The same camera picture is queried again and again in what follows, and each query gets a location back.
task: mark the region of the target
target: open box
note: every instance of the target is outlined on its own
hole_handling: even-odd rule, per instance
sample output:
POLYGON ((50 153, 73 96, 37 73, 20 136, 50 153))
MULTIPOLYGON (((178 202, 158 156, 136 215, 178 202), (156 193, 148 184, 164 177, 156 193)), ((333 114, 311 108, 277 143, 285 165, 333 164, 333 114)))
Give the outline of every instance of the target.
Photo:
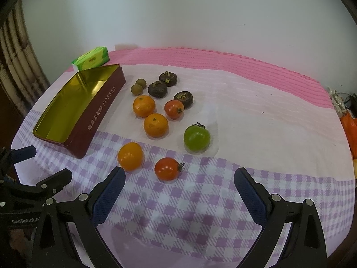
POLYGON ((124 84, 125 77, 119 64, 77 72, 50 102, 33 134, 83 158, 124 84))

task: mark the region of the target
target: silver screw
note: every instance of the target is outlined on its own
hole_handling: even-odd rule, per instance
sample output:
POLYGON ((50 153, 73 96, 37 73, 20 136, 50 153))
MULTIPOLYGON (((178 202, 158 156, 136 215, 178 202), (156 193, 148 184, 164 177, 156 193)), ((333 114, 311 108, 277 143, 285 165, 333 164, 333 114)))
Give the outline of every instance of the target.
POLYGON ((87 198, 88 198, 88 195, 87 195, 86 193, 82 193, 82 194, 80 194, 79 197, 78 197, 78 199, 79 199, 80 201, 84 201, 84 200, 86 200, 87 198))
POLYGON ((311 199, 309 199, 309 198, 305 200, 305 203, 307 205, 309 205, 310 207, 313 206, 313 201, 311 199))
POLYGON ((50 204, 52 204, 53 203, 53 198, 48 198, 48 199, 46 199, 46 204, 47 205, 50 205, 50 204))
POLYGON ((280 200, 281 200, 281 197, 280 197, 280 195, 278 195, 278 194, 273 194, 273 195, 271 196, 271 199, 272 199, 273 201, 280 201, 280 200))

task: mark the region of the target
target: tomato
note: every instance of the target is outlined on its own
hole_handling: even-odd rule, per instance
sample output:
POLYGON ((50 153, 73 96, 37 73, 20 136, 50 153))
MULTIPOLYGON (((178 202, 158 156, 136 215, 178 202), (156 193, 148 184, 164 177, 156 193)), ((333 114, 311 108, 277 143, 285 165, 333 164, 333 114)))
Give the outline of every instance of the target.
POLYGON ((155 164, 155 174, 160 180, 174 180, 179 176, 184 165, 174 158, 165 157, 155 164))
POLYGON ((144 130, 151 137, 161 137, 168 130, 168 121, 161 114, 151 114, 144 120, 144 130))
POLYGON ((133 111, 138 116, 146 118, 155 111, 155 106, 155 101, 152 97, 142 95, 134 100, 133 111))
POLYGON ((141 146, 135 142, 125 144, 118 152, 119 165, 125 171, 132 171, 138 168, 142 164, 143 158, 141 146))
POLYGON ((185 146, 193 152, 205 150, 211 142, 211 134, 200 123, 188 127, 183 135, 185 146))
POLYGON ((185 109, 183 103, 179 100, 171 100, 165 104, 165 113, 171 119, 178 119, 183 115, 183 110, 185 109))

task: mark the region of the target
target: brown striped curtain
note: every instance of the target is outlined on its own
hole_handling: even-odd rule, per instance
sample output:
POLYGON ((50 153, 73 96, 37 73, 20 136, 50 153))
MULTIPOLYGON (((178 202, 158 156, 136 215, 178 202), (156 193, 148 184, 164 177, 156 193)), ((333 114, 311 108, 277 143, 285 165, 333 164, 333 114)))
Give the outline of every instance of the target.
POLYGON ((19 0, 0 29, 0 87, 26 116, 48 86, 27 36, 19 0))

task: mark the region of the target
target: table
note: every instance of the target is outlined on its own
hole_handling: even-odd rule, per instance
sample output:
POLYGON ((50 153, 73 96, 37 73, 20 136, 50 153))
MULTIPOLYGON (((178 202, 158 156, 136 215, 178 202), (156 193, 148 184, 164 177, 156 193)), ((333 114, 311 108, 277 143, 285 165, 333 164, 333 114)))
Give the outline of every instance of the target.
MULTIPOLYGON (((317 81, 248 57, 198 49, 138 48, 111 52, 110 59, 108 64, 122 66, 127 83, 83 159, 32 135, 73 68, 38 100, 12 148, 37 148, 35 158, 16 166, 23 184, 35 185, 63 168, 73 172, 71 184, 55 196, 61 201, 89 192, 117 165, 120 147, 139 142, 145 161, 128 174, 107 221, 98 226, 124 267, 236 267, 261 230, 232 181, 240 166, 270 193, 315 202, 328 255, 346 237, 354 209, 352 160, 338 116, 317 81), (164 104, 182 90, 192 92, 195 103, 179 122, 169 122, 168 135, 153 140, 133 114, 130 87, 138 78, 153 82, 164 71, 176 73, 179 81, 164 99, 156 99, 157 112, 163 113, 164 104), (184 148, 183 133, 196 122, 206 126, 212 142, 193 155, 184 148), (170 184, 153 173, 155 162, 165 156, 185 163, 170 184)), ((270 264, 277 261, 288 231, 286 224, 270 264)), ((80 254, 86 263, 85 253, 80 254)))

